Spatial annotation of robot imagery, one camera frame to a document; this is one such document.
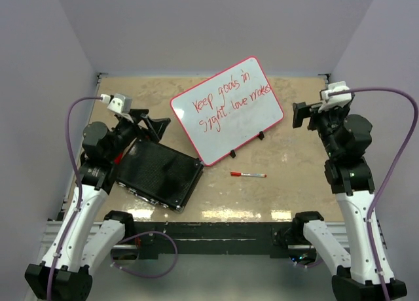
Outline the pink framed whiteboard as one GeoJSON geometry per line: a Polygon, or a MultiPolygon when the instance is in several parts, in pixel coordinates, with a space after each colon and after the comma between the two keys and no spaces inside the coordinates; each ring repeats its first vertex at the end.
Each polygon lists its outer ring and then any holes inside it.
{"type": "Polygon", "coordinates": [[[170,106],[205,166],[216,164],[284,118],[254,56],[173,97],[170,106]]]}

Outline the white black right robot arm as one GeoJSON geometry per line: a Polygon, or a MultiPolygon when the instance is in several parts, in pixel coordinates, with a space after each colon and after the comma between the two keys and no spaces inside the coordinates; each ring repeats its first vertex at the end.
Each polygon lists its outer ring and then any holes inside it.
{"type": "Polygon", "coordinates": [[[350,106],[321,111],[321,104],[294,103],[293,127],[305,118],[316,131],[328,159],[325,176],[344,218],[349,248],[328,230],[317,212],[297,213],[291,235],[310,243],[327,265],[336,300],[396,300],[407,295],[405,283],[396,279],[387,260],[377,219],[371,205],[375,185],[363,155],[372,142],[372,124],[351,115],[350,106]]]}

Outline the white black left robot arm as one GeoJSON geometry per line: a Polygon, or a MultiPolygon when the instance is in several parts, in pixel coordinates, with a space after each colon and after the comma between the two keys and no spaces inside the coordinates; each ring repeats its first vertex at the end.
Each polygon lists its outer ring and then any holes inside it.
{"type": "Polygon", "coordinates": [[[116,181],[117,158],[136,139],[158,143],[171,122],[151,119],[148,113],[131,109],[117,116],[114,128],[92,122],[83,130],[81,163],[67,215],[41,262],[30,264],[24,275],[38,299],[86,300],[93,276],[113,246],[135,238],[133,216],[121,211],[112,211],[100,231],[90,232],[116,181]]]}

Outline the red and white marker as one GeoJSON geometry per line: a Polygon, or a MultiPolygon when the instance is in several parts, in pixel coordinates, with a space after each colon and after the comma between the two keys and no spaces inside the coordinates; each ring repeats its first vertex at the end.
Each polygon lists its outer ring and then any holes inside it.
{"type": "Polygon", "coordinates": [[[257,178],[266,178],[267,174],[263,173],[243,173],[237,171],[231,171],[230,176],[232,177],[257,177],[257,178]]]}

